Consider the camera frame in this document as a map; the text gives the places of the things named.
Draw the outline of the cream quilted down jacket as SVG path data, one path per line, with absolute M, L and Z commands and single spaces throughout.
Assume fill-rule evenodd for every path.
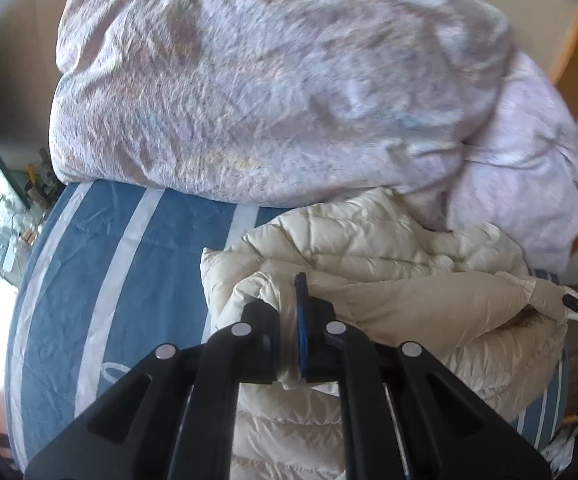
M 225 249 L 206 249 L 200 274 L 214 328 L 238 321 L 256 299 L 280 316 L 277 382 L 239 391 L 235 479 L 345 474 L 338 389 L 299 378 L 299 274 L 371 340 L 422 344 L 536 448 L 562 422 L 566 289 L 528 270 L 493 224 L 432 232 L 392 191 L 374 188 L 285 212 Z

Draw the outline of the blue white striped bed sheet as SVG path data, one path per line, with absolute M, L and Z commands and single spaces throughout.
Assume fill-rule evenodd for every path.
M 206 341 L 204 249 L 275 215 L 110 181 L 67 186 L 32 249 L 10 326 L 5 408 L 16 465 L 160 344 Z

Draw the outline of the lilac floral duvet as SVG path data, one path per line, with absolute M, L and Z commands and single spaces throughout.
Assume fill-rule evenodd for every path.
M 483 0 L 67 0 L 56 63 L 62 182 L 271 207 L 385 186 L 428 229 L 569 263 L 574 120 Z

